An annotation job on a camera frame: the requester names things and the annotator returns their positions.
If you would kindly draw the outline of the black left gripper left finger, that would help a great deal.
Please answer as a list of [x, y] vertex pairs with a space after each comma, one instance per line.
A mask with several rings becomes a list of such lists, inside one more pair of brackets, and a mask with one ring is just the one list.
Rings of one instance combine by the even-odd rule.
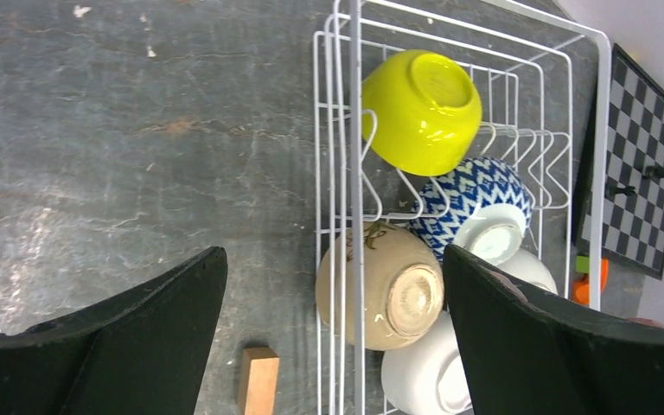
[[214, 246], [162, 275], [0, 334], [0, 414], [191, 414], [227, 286]]

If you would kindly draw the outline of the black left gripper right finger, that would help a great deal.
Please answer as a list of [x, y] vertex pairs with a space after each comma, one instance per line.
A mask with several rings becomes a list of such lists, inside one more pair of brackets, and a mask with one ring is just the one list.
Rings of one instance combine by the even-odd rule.
[[477, 414], [664, 414], [664, 327], [611, 316], [458, 246], [443, 256]]

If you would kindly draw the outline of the beige ceramic bowl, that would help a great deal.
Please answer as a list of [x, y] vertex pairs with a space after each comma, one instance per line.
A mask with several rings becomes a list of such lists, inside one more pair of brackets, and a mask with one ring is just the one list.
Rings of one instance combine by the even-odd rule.
[[[321, 321], [355, 344], [358, 302], [354, 283], [352, 230], [324, 253], [316, 274]], [[433, 251], [402, 227], [384, 221], [363, 227], [365, 348], [386, 351], [423, 336], [443, 308], [444, 282]]]

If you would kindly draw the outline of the blue patterned bowl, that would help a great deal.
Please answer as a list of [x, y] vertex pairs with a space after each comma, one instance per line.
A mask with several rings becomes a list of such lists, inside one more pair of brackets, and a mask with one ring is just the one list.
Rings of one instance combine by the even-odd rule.
[[455, 245], [499, 265], [520, 249], [533, 214], [531, 194], [515, 168], [488, 156], [462, 160], [418, 195], [421, 215], [408, 228], [439, 261]]

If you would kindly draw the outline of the yellow bowl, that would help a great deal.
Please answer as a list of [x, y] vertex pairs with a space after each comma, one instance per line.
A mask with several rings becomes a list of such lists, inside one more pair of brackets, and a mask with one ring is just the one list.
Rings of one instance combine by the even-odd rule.
[[467, 71], [447, 56], [408, 49], [361, 85], [361, 134], [382, 160], [415, 176], [440, 176], [465, 157], [482, 122]]

